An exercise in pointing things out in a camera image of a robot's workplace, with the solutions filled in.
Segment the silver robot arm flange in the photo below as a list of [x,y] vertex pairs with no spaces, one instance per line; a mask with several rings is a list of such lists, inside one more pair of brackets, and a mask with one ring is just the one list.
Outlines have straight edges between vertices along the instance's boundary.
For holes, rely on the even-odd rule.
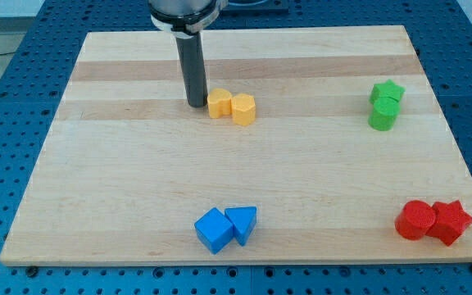
[[211,25],[228,0],[148,0],[152,23],[179,38],[187,38]]

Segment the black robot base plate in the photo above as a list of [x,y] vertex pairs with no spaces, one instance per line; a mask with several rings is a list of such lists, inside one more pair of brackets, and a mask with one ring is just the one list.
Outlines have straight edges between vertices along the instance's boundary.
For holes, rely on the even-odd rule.
[[289,0],[229,0],[226,12],[288,11]]

